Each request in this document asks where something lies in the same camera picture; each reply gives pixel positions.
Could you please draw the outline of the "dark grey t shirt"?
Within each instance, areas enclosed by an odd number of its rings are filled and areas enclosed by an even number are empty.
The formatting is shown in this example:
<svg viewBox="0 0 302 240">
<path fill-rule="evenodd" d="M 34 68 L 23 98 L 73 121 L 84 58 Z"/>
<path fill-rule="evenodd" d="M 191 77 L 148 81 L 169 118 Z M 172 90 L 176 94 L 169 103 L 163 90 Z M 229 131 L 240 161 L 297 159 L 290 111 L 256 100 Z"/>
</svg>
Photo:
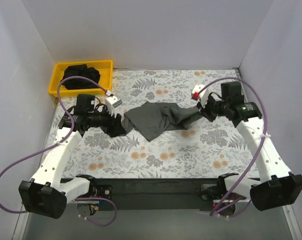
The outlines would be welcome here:
<svg viewBox="0 0 302 240">
<path fill-rule="evenodd" d="M 148 141 L 165 131 L 186 130 L 202 118 L 197 107 L 180 107 L 176 103 L 145 102 L 124 114 L 122 126 L 126 132 L 138 130 Z"/>
</svg>

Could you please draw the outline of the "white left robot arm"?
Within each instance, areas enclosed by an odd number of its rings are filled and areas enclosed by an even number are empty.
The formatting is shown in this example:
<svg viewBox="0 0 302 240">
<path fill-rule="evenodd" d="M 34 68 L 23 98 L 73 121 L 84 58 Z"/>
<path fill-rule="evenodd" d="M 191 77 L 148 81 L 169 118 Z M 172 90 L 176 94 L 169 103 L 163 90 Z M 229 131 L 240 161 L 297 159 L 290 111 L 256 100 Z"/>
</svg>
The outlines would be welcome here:
<svg viewBox="0 0 302 240">
<path fill-rule="evenodd" d="M 122 100 L 113 94 L 104 103 L 95 104 L 95 100 L 93 95 L 77 96 L 76 105 L 66 110 L 58 124 L 56 146 L 49 150 L 31 179 L 20 183 L 18 191 L 26 211 L 58 219 L 69 202 L 78 197 L 92 200 L 98 195 L 95 178 L 90 175 L 80 174 L 61 182 L 66 163 L 86 131 L 102 128 L 111 137 L 125 132 L 121 115 L 115 113 Z"/>
</svg>

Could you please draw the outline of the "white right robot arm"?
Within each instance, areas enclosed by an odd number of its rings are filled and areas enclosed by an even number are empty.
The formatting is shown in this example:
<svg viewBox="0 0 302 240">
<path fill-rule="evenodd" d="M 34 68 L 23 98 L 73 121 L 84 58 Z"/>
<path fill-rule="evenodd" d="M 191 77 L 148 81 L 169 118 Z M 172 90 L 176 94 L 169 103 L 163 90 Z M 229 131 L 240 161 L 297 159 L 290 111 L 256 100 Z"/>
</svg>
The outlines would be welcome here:
<svg viewBox="0 0 302 240">
<path fill-rule="evenodd" d="M 226 117 L 244 139 L 253 159 L 242 174 L 227 173 L 218 177 L 217 194 L 221 200 L 212 214 L 233 194 L 249 199 L 260 211 L 292 205 L 302 191 L 302 175 L 294 174 L 284 163 L 267 133 L 264 108 L 246 102 L 241 83 L 234 78 L 221 84 L 221 95 L 214 99 L 206 85 L 196 85 L 192 99 L 199 113 L 213 122 Z"/>
</svg>

